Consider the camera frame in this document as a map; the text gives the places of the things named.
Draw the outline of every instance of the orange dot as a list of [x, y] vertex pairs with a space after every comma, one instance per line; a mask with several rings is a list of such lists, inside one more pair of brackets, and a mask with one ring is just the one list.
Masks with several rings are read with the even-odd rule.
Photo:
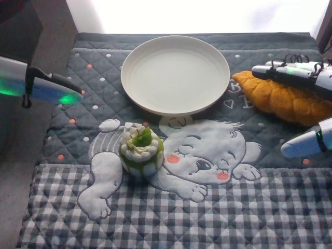
[[180, 162], [180, 157], [178, 157], [178, 155], [171, 154], [167, 157], [167, 161], [170, 163], [178, 163]]
[[303, 163], [304, 163], [305, 165], [308, 165], [308, 164], [310, 163], [310, 160], [309, 160], [308, 158], [306, 158], [306, 159], [303, 160]]
[[217, 178], [219, 179], [219, 180], [222, 180], [222, 181], [224, 181], [224, 180], [227, 180], [227, 179], [229, 179], [229, 174], [228, 173], [219, 173], [219, 174], [217, 174]]

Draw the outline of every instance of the bear nose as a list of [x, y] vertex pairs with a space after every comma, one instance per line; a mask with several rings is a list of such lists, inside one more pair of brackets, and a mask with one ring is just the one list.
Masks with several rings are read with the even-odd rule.
[[207, 164], [207, 162], [203, 161], [203, 160], [198, 160], [196, 162], [197, 168], [198, 170], [209, 170], [211, 169], [211, 166]]

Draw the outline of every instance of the toy bread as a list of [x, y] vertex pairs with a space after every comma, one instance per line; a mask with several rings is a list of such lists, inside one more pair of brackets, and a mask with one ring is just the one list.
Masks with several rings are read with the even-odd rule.
[[134, 123], [120, 139], [119, 155], [125, 170], [134, 176], [149, 177], [161, 167], [164, 148], [161, 139], [150, 129]]
[[303, 92], [271, 79], [255, 78], [251, 71], [234, 74], [233, 79], [258, 109], [288, 122], [314, 126], [332, 116], [332, 102], [311, 92]]

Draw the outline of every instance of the gray quilted fabric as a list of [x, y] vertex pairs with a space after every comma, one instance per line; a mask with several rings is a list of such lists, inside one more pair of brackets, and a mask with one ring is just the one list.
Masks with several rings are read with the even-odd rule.
[[[192, 35], [226, 58], [231, 75], [288, 53], [321, 59], [300, 34]], [[127, 173], [107, 200], [111, 213], [91, 220], [77, 197], [93, 184], [88, 150], [107, 119], [149, 123], [161, 117], [126, 96], [121, 66], [141, 43], [158, 35], [79, 34], [67, 76], [84, 90], [75, 106], [55, 107], [37, 163], [18, 247], [28, 248], [329, 248], [332, 247], [332, 154], [287, 159], [283, 141], [304, 128], [255, 109], [236, 82], [193, 120], [240, 122], [246, 141], [261, 145], [253, 166], [261, 179], [235, 178], [209, 186], [204, 201], [183, 200]]]

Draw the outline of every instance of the croissant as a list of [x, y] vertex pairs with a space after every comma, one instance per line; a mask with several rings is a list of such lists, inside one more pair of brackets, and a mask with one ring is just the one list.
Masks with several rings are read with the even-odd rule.
[[234, 74], [233, 79], [258, 109], [273, 113], [288, 122], [314, 126], [332, 116], [332, 102], [314, 93], [285, 86], [271, 79], [255, 78], [251, 71]]

